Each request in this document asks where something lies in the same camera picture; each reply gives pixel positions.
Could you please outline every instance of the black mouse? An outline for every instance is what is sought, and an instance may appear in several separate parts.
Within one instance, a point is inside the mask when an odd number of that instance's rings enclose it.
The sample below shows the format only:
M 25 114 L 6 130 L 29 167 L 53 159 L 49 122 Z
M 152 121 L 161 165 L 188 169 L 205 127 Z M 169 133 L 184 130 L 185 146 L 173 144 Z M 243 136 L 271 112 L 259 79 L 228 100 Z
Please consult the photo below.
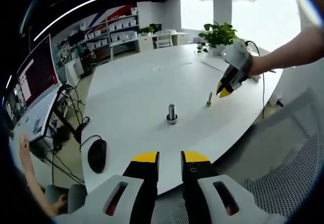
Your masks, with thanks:
M 90 168 L 96 173 L 101 173 L 105 168 L 106 149 L 107 143 L 103 139 L 97 139 L 89 148 L 88 163 Z

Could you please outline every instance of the gray mesh surface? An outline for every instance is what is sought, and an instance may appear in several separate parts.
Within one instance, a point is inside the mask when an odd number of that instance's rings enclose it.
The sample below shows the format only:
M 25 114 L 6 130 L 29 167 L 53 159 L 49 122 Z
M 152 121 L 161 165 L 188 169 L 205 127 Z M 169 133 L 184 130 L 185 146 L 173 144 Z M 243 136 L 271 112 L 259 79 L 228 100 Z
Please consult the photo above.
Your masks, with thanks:
M 311 189 L 323 165 L 323 132 L 324 110 L 316 96 L 307 91 L 252 126 L 240 139 L 240 148 L 231 157 L 226 156 L 228 173 L 219 165 L 217 170 L 242 184 L 264 211 L 289 217 Z M 181 192 L 177 188 L 158 197 L 152 223 L 189 223 Z

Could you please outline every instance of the human arm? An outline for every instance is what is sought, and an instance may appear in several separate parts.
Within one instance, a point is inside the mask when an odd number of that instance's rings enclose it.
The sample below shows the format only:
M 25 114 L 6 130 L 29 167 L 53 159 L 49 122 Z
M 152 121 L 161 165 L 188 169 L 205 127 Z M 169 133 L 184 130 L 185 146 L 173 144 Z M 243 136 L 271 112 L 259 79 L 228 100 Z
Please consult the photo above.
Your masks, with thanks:
M 313 63 L 324 57 L 324 32 L 318 26 L 302 30 L 294 39 L 273 52 L 253 57 L 250 75 L 258 75 L 275 68 Z
M 29 152 L 29 141 L 26 139 L 24 134 L 20 135 L 19 138 L 19 157 L 23 171 L 25 173 L 25 178 L 27 185 L 34 196 L 35 200 L 38 202 L 43 211 L 50 217 L 58 215 L 58 210 L 62 205 L 61 198 L 57 203 L 51 205 L 46 199 L 46 196 L 38 184 L 35 178 L 34 169 L 31 162 L 30 152 Z

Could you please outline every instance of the green plant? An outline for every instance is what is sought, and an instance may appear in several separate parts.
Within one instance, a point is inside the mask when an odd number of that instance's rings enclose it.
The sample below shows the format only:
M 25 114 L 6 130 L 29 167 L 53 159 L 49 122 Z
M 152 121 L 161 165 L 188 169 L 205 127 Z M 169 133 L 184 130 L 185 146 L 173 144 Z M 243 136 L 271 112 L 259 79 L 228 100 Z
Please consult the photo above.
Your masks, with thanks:
M 144 27 L 142 29 L 138 29 L 137 33 L 139 33 L 139 34 L 141 34 L 141 33 L 150 33 L 150 32 L 153 32 L 153 31 L 154 31 L 153 27 L 146 26 L 146 27 Z
M 198 53 L 208 52 L 208 47 L 215 48 L 217 45 L 231 45 L 238 37 L 235 35 L 237 30 L 227 23 L 223 25 L 214 22 L 214 24 L 205 24 L 205 31 L 200 33 L 199 36 L 205 41 L 200 43 L 197 47 Z

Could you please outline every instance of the window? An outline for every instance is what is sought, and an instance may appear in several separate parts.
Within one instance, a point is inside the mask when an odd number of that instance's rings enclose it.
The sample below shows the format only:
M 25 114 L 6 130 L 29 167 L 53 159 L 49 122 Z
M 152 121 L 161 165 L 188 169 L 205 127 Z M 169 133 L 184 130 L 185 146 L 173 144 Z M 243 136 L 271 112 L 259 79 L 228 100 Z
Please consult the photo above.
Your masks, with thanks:
M 203 30 L 204 24 L 213 20 L 213 0 L 181 0 L 182 29 Z
M 232 25 L 240 38 L 271 52 L 301 30 L 296 0 L 232 0 Z

